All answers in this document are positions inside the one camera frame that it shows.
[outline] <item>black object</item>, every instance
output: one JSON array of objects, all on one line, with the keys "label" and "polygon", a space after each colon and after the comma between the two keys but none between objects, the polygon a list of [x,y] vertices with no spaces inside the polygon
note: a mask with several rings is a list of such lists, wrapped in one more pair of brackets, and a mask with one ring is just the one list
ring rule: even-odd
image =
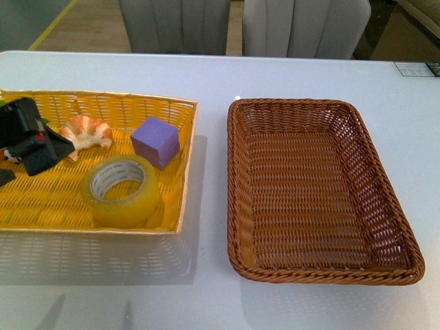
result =
[{"label": "black object", "polygon": [[12,170],[5,170],[0,168],[0,187],[8,184],[15,179],[15,174]]},{"label": "black object", "polygon": [[0,108],[0,149],[23,160],[29,176],[39,174],[75,151],[74,145],[41,120],[35,101],[21,98]]}]

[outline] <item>chair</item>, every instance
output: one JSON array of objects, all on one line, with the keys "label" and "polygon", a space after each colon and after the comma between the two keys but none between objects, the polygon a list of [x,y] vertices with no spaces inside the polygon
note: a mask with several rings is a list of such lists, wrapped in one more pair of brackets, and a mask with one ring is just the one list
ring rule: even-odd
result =
[{"label": "chair", "polygon": [[226,54],[230,0],[119,0],[134,53]]},{"label": "chair", "polygon": [[350,59],[368,0],[245,0],[243,55]]}]

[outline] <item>yellow stripe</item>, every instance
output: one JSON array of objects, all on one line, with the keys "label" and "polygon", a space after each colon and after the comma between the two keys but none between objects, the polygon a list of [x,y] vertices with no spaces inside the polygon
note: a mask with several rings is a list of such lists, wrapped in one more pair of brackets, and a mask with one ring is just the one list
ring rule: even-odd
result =
[{"label": "yellow stripe", "polygon": [[58,23],[60,23],[61,19],[71,10],[71,8],[75,5],[77,0],[71,0],[70,3],[67,5],[66,8],[50,23],[50,25],[47,27],[46,30],[35,40],[33,44],[29,47],[28,50],[35,50],[40,43],[46,39],[47,35],[56,27]]}]

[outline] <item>purple cube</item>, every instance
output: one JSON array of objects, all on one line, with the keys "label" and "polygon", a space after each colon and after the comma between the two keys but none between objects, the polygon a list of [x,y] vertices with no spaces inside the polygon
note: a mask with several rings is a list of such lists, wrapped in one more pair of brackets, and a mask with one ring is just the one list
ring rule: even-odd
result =
[{"label": "purple cube", "polygon": [[136,155],[162,170],[180,150],[177,127],[154,117],[149,117],[131,134],[131,143]]}]

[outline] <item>wicker weave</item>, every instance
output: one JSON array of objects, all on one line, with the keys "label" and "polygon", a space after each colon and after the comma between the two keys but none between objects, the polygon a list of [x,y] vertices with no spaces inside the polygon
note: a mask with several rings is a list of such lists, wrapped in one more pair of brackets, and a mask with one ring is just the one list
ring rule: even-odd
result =
[{"label": "wicker weave", "polygon": [[[198,103],[177,98],[129,93],[94,91],[5,91],[0,99],[10,102],[21,97],[33,98],[42,117],[55,131],[72,116],[82,114],[101,118],[113,131],[108,152],[99,147],[80,151],[78,162],[61,161],[55,167],[29,177],[24,165],[2,162],[16,179],[0,188],[0,230],[72,232],[85,234],[179,234],[182,228],[190,155],[193,148]],[[78,185],[94,164],[112,155],[134,154],[130,135],[149,116],[177,127],[181,151],[164,169],[156,169],[162,195],[156,211],[136,228],[96,227],[91,213],[80,198]],[[133,189],[131,182],[119,189]]]},{"label": "wicker weave", "polygon": [[231,104],[228,253],[271,283],[408,285],[425,270],[359,113],[336,100]]}]

